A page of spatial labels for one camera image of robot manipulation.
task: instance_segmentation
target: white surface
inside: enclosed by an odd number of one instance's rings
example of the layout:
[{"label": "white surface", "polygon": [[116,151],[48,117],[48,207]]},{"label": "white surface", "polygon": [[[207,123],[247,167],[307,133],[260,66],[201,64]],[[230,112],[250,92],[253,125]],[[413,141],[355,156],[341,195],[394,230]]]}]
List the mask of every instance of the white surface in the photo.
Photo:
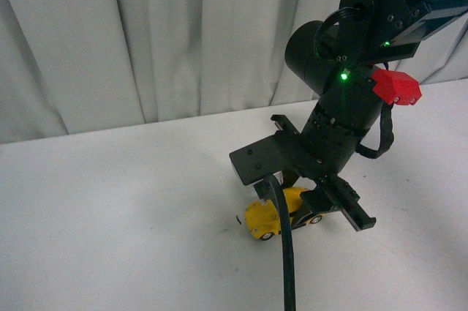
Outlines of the white surface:
[{"label": "white surface", "polygon": [[[293,232],[298,310],[465,310],[468,80],[395,107],[396,142],[341,176],[377,217]],[[314,103],[0,146],[0,310],[282,310],[228,154]],[[378,127],[367,141],[377,145]]]},{"label": "white surface", "polygon": [[[310,100],[290,35],[340,0],[0,0],[0,143]],[[390,63],[468,76],[467,18]]]}]

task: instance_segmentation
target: white table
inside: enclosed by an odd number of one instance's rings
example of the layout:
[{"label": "white table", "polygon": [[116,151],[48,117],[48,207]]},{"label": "white table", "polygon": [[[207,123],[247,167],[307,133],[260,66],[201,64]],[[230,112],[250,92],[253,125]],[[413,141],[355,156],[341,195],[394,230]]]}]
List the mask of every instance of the white table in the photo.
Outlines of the white table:
[{"label": "white table", "polygon": [[[341,172],[374,228],[338,212],[293,232],[298,310],[467,309],[467,94],[424,86],[393,109],[392,149]],[[0,310],[282,310],[281,239],[238,224],[228,154],[313,106],[0,146]]]}]

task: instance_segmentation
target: toy car wheel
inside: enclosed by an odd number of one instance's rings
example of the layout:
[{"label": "toy car wheel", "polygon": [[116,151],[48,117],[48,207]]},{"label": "toy car wheel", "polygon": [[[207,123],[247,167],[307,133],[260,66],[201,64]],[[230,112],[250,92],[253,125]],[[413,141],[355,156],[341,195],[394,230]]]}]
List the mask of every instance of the toy car wheel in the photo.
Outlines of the toy car wheel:
[{"label": "toy car wheel", "polygon": [[312,219],[310,220],[310,224],[311,224],[311,225],[314,225],[315,223],[318,223],[318,222],[320,222],[321,220],[322,220],[322,215],[319,214],[319,215],[315,216],[314,218],[312,218]]},{"label": "toy car wheel", "polygon": [[274,234],[272,232],[268,232],[268,233],[265,233],[263,234],[261,237],[260,237],[260,240],[269,240],[272,236],[274,236]]}]

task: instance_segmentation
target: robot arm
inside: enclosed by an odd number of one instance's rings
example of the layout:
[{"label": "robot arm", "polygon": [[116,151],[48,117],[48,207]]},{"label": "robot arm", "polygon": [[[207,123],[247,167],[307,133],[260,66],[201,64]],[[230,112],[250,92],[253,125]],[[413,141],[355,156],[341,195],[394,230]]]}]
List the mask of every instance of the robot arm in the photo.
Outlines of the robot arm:
[{"label": "robot arm", "polygon": [[[372,227],[375,219],[337,189],[337,174],[355,152],[375,158],[388,150],[392,105],[414,105],[420,98],[416,80],[374,64],[413,57],[422,40],[466,11],[468,0],[341,0],[325,22],[300,27],[287,44],[285,60],[319,101],[301,132],[286,116],[275,115],[278,132],[230,154],[243,184],[254,185],[264,198],[260,183],[268,174],[282,173],[283,187],[306,177],[323,188],[357,231]],[[379,115],[381,149],[372,151],[361,141]],[[309,209],[311,198],[304,196]]]}]

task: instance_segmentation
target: black wire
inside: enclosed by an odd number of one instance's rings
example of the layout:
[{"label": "black wire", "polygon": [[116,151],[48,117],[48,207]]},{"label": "black wire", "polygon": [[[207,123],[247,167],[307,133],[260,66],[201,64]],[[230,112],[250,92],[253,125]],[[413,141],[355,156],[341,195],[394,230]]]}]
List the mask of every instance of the black wire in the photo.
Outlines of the black wire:
[{"label": "black wire", "polygon": [[327,31],[337,24],[339,21],[344,20],[345,18],[353,17],[353,18],[360,18],[363,14],[363,11],[358,8],[354,7],[343,7],[331,15],[329,15],[326,20],[320,25],[318,30],[315,32],[314,36],[314,52],[317,57],[320,57],[324,60],[335,61],[336,56],[332,56],[331,52],[330,56],[323,55],[320,51],[320,43],[322,38],[325,36]]},{"label": "black wire", "polygon": [[283,245],[283,284],[284,311],[295,311],[295,278],[294,278],[294,250],[293,234],[291,232],[290,213],[287,209],[283,189],[276,177],[267,175],[263,181],[271,188],[271,200],[276,204],[281,224],[281,240]]}]

